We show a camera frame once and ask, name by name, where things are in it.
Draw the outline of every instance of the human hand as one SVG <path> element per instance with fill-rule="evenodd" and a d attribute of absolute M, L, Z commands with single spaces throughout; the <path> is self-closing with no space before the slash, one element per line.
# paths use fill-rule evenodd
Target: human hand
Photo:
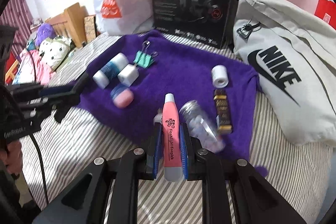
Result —
<path fill-rule="evenodd" d="M 20 141 L 13 141 L 7 145 L 8 153 L 0 150 L 0 160 L 7 166 L 9 174 L 18 175 L 22 171 L 22 151 Z"/>

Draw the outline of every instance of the striped bed sheet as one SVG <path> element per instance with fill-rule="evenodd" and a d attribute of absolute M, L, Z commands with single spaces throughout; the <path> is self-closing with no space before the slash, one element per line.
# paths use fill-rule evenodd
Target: striped bed sheet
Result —
<path fill-rule="evenodd" d="M 174 43 L 235 58 L 225 47 L 216 49 L 173 35 L 165 36 Z M 119 36 L 100 35 L 55 75 L 49 85 L 64 85 L 76 79 Z M 113 129 L 104 126 L 89 112 L 73 107 L 58 124 L 53 114 L 35 133 L 41 148 L 49 200 L 53 200 L 83 168 L 96 157 L 107 160 L 121 157 L 135 145 Z M 22 138 L 23 173 L 40 208 L 45 208 L 42 175 L 38 156 L 28 137 Z M 277 117 L 264 94 L 258 93 L 254 112 L 250 163 L 265 166 L 266 179 L 294 207 L 308 224 L 314 223 L 328 187 L 332 147 L 324 143 L 294 146 L 284 137 Z M 229 195 L 232 223 L 235 222 Z M 202 185 L 200 181 L 167 182 L 160 166 L 157 180 L 140 181 L 138 223 L 202 223 Z"/>

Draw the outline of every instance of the red circular logo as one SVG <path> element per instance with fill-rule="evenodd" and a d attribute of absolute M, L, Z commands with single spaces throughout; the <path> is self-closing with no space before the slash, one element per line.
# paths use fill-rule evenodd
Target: red circular logo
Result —
<path fill-rule="evenodd" d="M 220 19 L 222 17 L 222 12 L 221 10 L 219 10 L 218 8 L 216 9 L 213 9 L 212 13 L 211 13 L 211 16 L 214 18 L 214 19 Z"/>

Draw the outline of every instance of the nike logo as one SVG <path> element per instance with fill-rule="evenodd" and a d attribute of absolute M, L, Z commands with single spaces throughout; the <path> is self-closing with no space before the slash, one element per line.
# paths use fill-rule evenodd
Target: nike logo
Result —
<path fill-rule="evenodd" d="M 263 60 L 272 75 L 270 75 L 258 64 L 257 55 L 259 55 L 259 57 Z M 293 79 L 297 82 L 301 82 L 301 78 L 297 75 L 296 71 L 292 68 L 286 57 L 283 56 L 276 46 L 272 46 L 266 50 L 260 49 L 250 52 L 247 56 L 247 60 L 260 75 L 264 76 L 268 81 L 273 83 L 297 105 L 299 105 L 297 101 L 286 91 L 285 83 L 287 82 L 289 85 L 293 85 Z"/>

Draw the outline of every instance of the purple cloth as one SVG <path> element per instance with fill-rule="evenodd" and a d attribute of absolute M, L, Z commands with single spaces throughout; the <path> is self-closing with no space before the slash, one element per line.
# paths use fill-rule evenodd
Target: purple cloth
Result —
<path fill-rule="evenodd" d="M 43 23 L 38 29 L 37 29 L 37 35 L 35 39 L 35 46 L 39 47 L 44 39 L 46 38 L 54 39 L 56 37 L 56 33 L 54 31 L 53 26 L 51 26 L 48 23 Z"/>
<path fill-rule="evenodd" d="M 172 43 L 158 31 L 150 31 L 143 37 L 121 37 L 89 64 L 87 73 L 93 76 L 119 52 L 125 54 L 132 63 L 145 40 L 151 43 L 148 53 L 156 51 L 159 55 L 149 68 L 138 67 L 140 76 L 130 87 L 134 101 L 127 108 L 118 109 L 110 98 L 110 92 L 119 83 L 118 79 L 113 79 L 104 90 L 92 80 L 81 95 L 79 107 L 88 110 L 100 122 L 137 144 L 152 134 L 153 118 L 158 109 L 163 108 L 167 93 L 174 94 L 178 109 L 190 100 L 197 100 L 215 124 L 215 88 L 212 85 L 211 69 L 216 65 L 224 65 L 230 80 L 225 90 L 231 109 L 233 132 L 223 137 L 226 147 L 220 154 L 229 160 L 248 160 L 259 85 L 258 74 L 253 67 L 221 55 Z"/>

